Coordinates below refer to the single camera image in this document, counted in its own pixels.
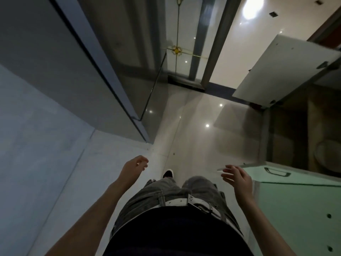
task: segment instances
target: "blue-gray wall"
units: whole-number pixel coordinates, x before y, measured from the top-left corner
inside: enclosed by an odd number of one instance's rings
[[[0,255],[26,255],[94,131],[0,65]]]

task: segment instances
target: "glossy tile floor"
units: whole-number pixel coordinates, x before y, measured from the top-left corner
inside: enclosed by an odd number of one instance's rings
[[[225,164],[257,161],[262,116],[246,105],[169,85],[170,97],[155,143],[145,144],[95,131],[29,255],[47,250],[117,179],[124,163],[141,154],[148,168],[117,204],[96,255],[102,255],[119,211],[149,179],[172,168],[178,185],[202,175],[223,191],[245,238],[249,226],[231,186],[221,180]]]
[[[236,89],[277,34],[307,40],[341,5],[315,1],[242,0],[210,81]]]

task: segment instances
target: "wall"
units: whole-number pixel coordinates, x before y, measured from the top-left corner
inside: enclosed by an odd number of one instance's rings
[[[49,0],[1,1],[0,64],[96,129],[143,141]]]
[[[0,255],[26,255],[94,131],[0,65]]]

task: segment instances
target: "person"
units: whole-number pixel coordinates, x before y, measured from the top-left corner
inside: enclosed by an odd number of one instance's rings
[[[128,161],[115,182],[81,216],[47,256],[96,254],[102,235],[121,196],[148,166],[137,156]],[[252,180],[244,169],[226,165],[221,174],[232,185],[264,256],[296,255],[257,206]],[[224,193],[201,176],[182,188],[167,170],[150,180],[121,210],[103,255],[252,255]]]

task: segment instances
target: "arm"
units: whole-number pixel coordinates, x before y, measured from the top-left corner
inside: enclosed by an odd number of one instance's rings
[[[296,256],[272,226],[252,195],[252,179],[243,168],[226,165],[221,176],[234,187],[239,206],[249,222],[251,230],[264,256]]]
[[[148,159],[137,156],[128,161],[118,179],[109,185],[105,193],[80,217],[46,256],[93,256],[121,196],[136,182],[148,167]]]

